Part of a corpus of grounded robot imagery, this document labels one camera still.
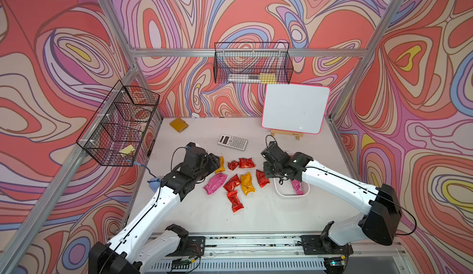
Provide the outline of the red tea bag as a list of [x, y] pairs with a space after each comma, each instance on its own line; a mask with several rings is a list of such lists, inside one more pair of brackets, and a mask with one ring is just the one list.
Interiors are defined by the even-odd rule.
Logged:
[[227, 165], [228, 165], [228, 168], [229, 168], [231, 171], [234, 171], [234, 170], [236, 170], [237, 168], [240, 167], [240, 162], [234, 160], [234, 161], [229, 162]]
[[270, 183], [270, 180], [266, 178], [265, 172], [256, 170], [257, 182], [260, 188], [264, 188], [267, 184]]
[[241, 203], [241, 201], [238, 197], [238, 192], [236, 190], [234, 190], [232, 192], [229, 192], [227, 194], [227, 198], [229, 199], [229, 201], [232, 204], [232, 211], [233, 212], [237, 212], [237, 211], [244, 208], [243, 204]]
[[256, 164], [252, 160], [252, 158], [240, 158], [238, 160], [238, 168], [239, 169], [254, 169], [256, 168]]
[[241, 180], [237, 174], [230, 178], [225, 184], [224, 189], [227, 193], [233, 192], [238, 186], [241, 185]]

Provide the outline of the pink tea bag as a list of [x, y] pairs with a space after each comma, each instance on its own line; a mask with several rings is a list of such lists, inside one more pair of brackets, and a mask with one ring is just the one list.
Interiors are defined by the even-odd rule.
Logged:
[[207, 195], [212, 195], [216, 190], [223, 186], [227, 180], [228, 175], [218, 173], [213, 176], [209, 182], [204, 186]]
[[304, 195], [304, 188], [300, 181], [294, 179], [291, 181], [291, 185], [297, 196]]

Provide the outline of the yellow tea bag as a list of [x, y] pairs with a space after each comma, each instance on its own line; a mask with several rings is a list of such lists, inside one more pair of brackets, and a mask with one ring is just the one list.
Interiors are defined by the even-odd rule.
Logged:
[[223, 173], [225, 171], [225, 160], [224, 157], [220, 157], [219, 168], [215, 170], [215, 174]]
[[246, 173], [244, 175], [241, 175], [240, 182], [241, 182], [241, 189], [245, 195], [248, 195], [251, 192], [255, 192], [251, 173]]

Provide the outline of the white storage box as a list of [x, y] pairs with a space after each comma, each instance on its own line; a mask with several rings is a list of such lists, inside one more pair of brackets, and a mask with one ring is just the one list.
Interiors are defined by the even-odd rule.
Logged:
[[292, 182], [287, 176], [287, 172], [290, 170], [282, 164], [282, 168], [278, 173], [278, 177], [274, 178], [274, 187], [278, 196], [287, 199], [296, 199], [308, 196], [310, 192], [310, 185], [305, 182], [300, 182], [299, 189], [295, 190]]

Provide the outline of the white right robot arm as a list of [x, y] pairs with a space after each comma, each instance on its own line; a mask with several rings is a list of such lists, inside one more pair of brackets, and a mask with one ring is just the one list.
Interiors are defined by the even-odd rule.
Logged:
[[371, 240], [384, 246], [393, 244], [402, 218], [402, 207], [390, 185], [376, 187], [356, 181], [305, 153], [289, 155], [276, 141], [267, 143], [261, 155], [264, 158], [264, 173], [268, 178], [276, 178], [281, 182], [305, 182], [337, 196], [358, 210], [358, 215], [345, 221], [327, 223], [319, 239], [326, 252], [333, 252], [336, 248], [360, 240]]

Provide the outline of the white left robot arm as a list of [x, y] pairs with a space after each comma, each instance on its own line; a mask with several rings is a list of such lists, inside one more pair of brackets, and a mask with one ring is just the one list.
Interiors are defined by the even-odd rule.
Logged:
[[159, 224], [196, 184], [220, 168], [218, 156], [193, 142], [185, 146], [185, 151], [183, 162], [160, 180], [158, 190], [138, 215], [109, 242], [98, 242], [91, 248], [90, 274], [144, 274], [170, 254], [199, 254], [199, 247], [188, 241], [188, 231], [176, 224], [149, 241]]

